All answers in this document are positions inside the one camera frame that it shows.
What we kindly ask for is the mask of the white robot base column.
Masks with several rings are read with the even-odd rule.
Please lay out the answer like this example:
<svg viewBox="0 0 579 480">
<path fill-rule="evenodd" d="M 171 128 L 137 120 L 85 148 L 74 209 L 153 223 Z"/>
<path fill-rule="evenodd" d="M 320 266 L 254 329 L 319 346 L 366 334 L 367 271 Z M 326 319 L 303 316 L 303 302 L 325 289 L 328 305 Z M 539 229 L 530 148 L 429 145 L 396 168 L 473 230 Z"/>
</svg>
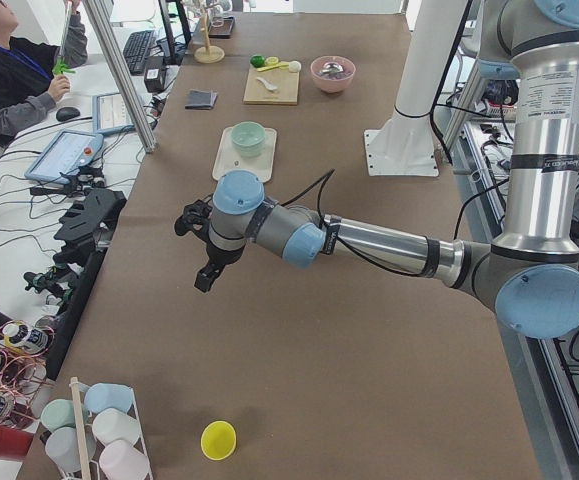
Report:
<svg viewBox="0 0 579 480">
<path fill-rule="evenodd" d="M 421 3 L 392 116 L 381 129 L 364 132 L 371 176 L 438 175 L 432 109 L 469 10 L 467 1 Z"/>
</svg>

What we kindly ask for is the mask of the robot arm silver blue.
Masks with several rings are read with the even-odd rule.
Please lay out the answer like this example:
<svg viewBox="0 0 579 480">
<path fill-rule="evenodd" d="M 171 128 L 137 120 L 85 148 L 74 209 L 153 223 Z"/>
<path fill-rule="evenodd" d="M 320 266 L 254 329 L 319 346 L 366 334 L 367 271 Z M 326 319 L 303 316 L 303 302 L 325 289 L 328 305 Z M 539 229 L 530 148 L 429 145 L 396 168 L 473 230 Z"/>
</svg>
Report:
<svg viewBox="0 0 579 480">
<path fill-rule="evenodd" d="M 578 327 L 579 250 L 570 225 L 579 173 L 579 1 L 485 2 L 479 59 L 509 62 L 520 78 L 504 226 L 490 244 L 285 207 L 253 173 L 234 171 L 175 224 L 178 235 L 193 231 L 205 242 L 196 287 L 210 290 L 248 242 L 301 267 L 345 250 L 396 274 L 439 279 L 531 338 Z"/>
</svg>

